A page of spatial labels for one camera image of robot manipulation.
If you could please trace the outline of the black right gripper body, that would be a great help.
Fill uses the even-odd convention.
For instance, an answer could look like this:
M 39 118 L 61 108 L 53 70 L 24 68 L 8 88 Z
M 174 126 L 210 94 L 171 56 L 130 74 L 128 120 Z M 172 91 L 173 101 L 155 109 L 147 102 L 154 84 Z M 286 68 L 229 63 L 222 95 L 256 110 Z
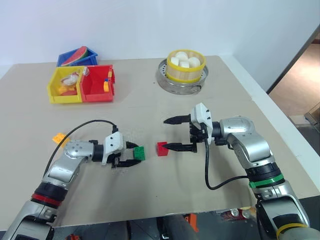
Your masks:
M 205 123 L 200 123 L 199 127 L 189 122 L 189 138 L 192 144 L 201 143 L 209 137 L 207 126 Z

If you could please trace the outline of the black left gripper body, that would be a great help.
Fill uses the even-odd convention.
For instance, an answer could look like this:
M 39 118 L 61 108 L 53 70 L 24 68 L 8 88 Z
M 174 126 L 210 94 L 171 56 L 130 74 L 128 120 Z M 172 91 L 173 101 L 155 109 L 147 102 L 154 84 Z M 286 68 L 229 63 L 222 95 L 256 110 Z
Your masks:
M 125 147 L 123 142 L 112 142 L 107 144 L 107 163 L 112 168 L 119 168 L 119 161 L 125 161 Z

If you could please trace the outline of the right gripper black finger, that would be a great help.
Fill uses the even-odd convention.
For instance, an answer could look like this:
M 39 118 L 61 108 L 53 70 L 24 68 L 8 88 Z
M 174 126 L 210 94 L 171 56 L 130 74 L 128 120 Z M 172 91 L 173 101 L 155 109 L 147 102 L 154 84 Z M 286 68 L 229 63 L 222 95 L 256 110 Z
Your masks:
M 180 125 L 183 123 L 190 123 L 190 122 L 191 122 L 190 114 L 170 117 L 163 121 L 164 124 L 169 124 L 169 125 Z
M 197 144 L 182 144 L 178 142 L 167 143 L 165 144 L 165 148 L 171 151 L 176 152 L 192 152 L 197 153 Z

